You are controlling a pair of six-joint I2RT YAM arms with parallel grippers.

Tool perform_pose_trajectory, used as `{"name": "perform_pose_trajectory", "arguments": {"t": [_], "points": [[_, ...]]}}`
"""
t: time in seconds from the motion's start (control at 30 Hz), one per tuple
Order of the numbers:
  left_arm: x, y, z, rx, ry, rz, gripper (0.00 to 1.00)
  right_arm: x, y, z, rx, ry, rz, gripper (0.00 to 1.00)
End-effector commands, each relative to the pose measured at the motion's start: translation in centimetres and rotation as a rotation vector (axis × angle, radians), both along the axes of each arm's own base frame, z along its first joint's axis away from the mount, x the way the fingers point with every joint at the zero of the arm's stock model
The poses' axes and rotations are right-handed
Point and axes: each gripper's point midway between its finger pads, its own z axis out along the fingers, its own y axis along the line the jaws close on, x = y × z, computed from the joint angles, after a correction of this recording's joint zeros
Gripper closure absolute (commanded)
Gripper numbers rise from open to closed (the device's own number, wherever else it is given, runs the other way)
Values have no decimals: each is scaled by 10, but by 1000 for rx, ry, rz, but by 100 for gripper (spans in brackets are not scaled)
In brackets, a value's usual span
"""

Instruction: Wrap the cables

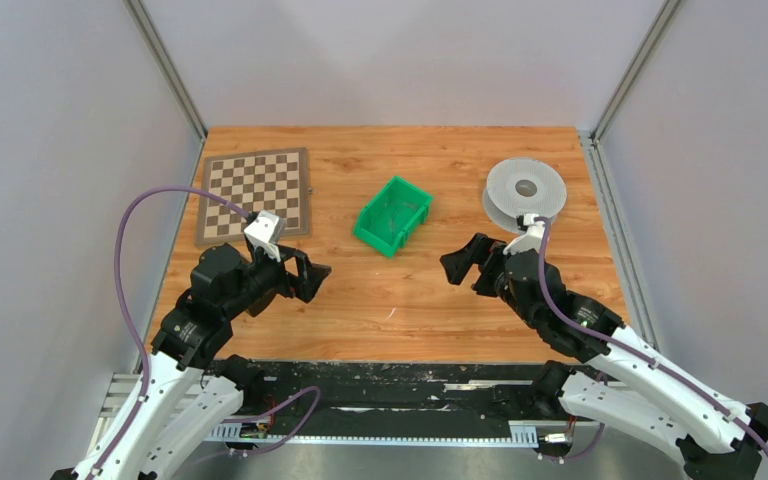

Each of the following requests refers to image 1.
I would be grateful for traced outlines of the grey cable spool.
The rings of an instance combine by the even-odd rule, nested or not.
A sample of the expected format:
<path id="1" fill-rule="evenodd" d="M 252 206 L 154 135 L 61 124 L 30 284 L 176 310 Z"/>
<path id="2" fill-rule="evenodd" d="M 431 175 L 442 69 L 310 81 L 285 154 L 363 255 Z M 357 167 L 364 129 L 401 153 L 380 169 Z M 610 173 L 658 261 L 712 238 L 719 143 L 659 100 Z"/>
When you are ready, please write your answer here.
<path id="1" fill-rule="evenodd" d="M 518 232 L 517 218 L 537 214 L 554 221 L 568 198 L 561 175 L 550 165 L 529 157 L 502 160 L 488 173 L 482 206 L 501 229 Z"/>

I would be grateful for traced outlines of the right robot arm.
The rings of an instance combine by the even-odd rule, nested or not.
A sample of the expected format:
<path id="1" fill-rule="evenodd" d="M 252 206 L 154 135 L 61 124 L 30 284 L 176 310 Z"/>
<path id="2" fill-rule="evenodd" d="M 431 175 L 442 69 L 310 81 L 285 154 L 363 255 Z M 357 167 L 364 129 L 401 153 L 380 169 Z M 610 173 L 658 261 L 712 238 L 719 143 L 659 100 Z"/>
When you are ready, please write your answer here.
<path id="1" fill-rule="evenodd" d="M 556 352 L 624 384 L 617 391 L 549 361 L 531 390 L 544 417 L 562 411 L 619 430 L 678 463 L 691 479 L 753 479 L 768 460 L 768 405 L 731 399 L 684 372 L 599 301 L 568 289 L 541 235 L 503 242 L 474 235 L 444 254 L 446 279 L 472 267 L 473 291 L 498 298 Z"/>

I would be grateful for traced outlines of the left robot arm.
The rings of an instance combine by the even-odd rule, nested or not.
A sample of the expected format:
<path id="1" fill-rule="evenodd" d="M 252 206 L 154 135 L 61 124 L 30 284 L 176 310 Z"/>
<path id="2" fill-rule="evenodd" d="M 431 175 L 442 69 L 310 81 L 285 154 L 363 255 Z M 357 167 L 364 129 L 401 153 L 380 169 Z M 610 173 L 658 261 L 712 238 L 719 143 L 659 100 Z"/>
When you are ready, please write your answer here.
<path id="1" fill-rule="evenodd" d="M 168 479 L 225 419 L 262 408 L 262 374 L 231 356 L 195 400 L 176 409 L 232 337 L 236 317 L 260 314 L 278 295 L 308 303 L 332 272 L 291 247 L 280 246 L 276 258 L 260 247 L 249 253 L 225 243 L 201 254 L 113 425 L 84 460 L 53 478 Z"/>

